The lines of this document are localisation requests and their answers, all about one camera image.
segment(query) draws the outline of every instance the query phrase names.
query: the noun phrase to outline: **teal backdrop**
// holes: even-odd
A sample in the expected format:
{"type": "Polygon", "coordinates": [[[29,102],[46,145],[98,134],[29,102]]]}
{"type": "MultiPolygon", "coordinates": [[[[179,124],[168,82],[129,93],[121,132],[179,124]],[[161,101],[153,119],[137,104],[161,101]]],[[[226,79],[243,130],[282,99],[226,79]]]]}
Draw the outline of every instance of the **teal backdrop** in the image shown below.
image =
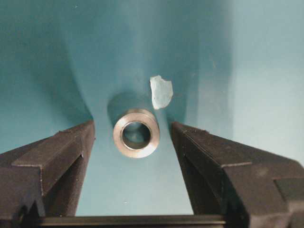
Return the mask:
{"type": "Polygon", "coordinates": [[[304,164],[304,1],[1,0],[0,152],[88,119],[77,215],[191,214],[173,120],[304,164]],[[174,95],[154,111],[156,75],[174,95]],[[133,107],[161,132],[139,160],[112,140],[133,107]]]}

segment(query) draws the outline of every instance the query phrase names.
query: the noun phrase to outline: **metal ring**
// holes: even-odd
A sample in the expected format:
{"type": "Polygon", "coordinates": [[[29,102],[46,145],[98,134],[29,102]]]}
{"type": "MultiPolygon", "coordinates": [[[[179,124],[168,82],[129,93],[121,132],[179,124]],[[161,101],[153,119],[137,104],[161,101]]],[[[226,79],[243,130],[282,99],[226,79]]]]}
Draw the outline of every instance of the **metal ring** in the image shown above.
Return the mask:
{"type": "Polygon", "coordinates": [[[160,141],[160,129],[155,116],[145,109],[130,109],[114,126],[113,139],[119,151],[131,158],[143,158],[155,151],[160,141]],[[148,142],[135,143],[124,137],[124,129],[131,123],[140,122],[150,132],[148,142]]]}

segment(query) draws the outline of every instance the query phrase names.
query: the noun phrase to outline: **metal bar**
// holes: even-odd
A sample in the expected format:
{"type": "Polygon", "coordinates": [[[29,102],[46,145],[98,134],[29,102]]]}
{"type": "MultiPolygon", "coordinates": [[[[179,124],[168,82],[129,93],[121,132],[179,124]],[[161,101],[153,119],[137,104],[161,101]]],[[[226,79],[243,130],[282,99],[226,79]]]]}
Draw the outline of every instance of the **metal bar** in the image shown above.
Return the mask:
{"type": "Polygon", "coordinates": [[[222,215],[45,217],[24,221],[24,227],[210,227],[227,224],[222,215]]]}

